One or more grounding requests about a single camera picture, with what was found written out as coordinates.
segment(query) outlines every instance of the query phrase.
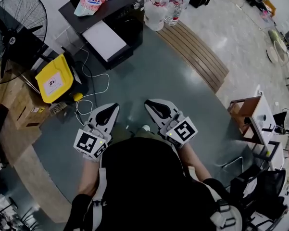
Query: wooden slat platform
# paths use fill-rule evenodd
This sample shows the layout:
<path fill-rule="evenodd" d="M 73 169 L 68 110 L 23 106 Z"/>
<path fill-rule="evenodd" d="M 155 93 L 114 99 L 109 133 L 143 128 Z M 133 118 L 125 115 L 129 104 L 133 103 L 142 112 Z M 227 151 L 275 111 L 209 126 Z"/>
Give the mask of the wooden slat platform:
<path fill-rule="evenodd" d="M 164 24 L 157 32 L 183 59 L 193 67 L 216 93 L 229 70 L 216 54 L 185 24 Z"/>

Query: forearm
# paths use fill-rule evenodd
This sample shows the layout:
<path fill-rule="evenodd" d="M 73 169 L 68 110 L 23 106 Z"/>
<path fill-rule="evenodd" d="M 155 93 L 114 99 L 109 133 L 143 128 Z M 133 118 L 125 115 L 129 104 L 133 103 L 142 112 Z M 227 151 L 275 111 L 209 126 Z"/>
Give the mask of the forearm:
<path fill-rule="evenodd" d="M 78 187 L 78 194 L 94 196 L 98 187 L 99 167 L 99 162 L 93 162 L 88 159 L 84 159 L 82 177 Z"/>
<path fill-rule="evenodd" d="M 188 168 L 189 166 L 192 166 L 195 168 L 195 173 L 200 181 L 212 177 L 189 143 L 186 143 L 182 148 L 178 149 L 177 154 L 183 167 Z"/>

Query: electric fan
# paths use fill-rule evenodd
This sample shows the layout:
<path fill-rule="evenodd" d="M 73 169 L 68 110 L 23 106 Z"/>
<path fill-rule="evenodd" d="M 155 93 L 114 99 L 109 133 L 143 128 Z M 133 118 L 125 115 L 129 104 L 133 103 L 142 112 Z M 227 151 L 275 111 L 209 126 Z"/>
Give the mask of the electric fan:
<path fill-rule="evenodd" d="M 47 15 L 40 0 L 0 2 L 0 83 L 33 66 L 47 47 L 46 32 Z"/>

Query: plastic bag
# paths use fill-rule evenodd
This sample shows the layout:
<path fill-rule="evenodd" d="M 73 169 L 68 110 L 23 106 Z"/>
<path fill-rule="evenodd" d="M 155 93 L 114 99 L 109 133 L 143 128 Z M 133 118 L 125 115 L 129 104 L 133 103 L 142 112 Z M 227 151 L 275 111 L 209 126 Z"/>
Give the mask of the plastic bag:
<path fill-rule="evenodd" d="M 80 0 L 74 14 L 77 16 L 93 15 L 106 0 Z"/>

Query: pants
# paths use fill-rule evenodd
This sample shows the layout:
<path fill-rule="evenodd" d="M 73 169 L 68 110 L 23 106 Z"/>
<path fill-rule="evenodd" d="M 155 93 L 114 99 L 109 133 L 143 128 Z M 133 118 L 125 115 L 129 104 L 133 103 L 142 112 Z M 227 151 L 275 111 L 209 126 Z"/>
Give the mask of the pants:
<path fill-rule="evenodd" d="M 115 144 L 115 143 L 118 143 L 118 142 L 121 142 L 124 140 L 128 140 L 131 138 L 131 133 L 121 125 L 116 125 L 112 129 L 111 135 L 113 138 L 113 141 L 111 144 Z M 140 128 L 140 130 L 136 133 L 136 135 L 134 137 L 135 138 L 141 137 L 141 138 L 154 139 L 154 140 L 165 142 L 171 146 L 171 143 L 168 141 L 165 141 L 161 136 L 159 136 L 157 134 L 153 134 L 151 132 L 148 132 L 148 131 L 144 130 L 143 128 Z"/>

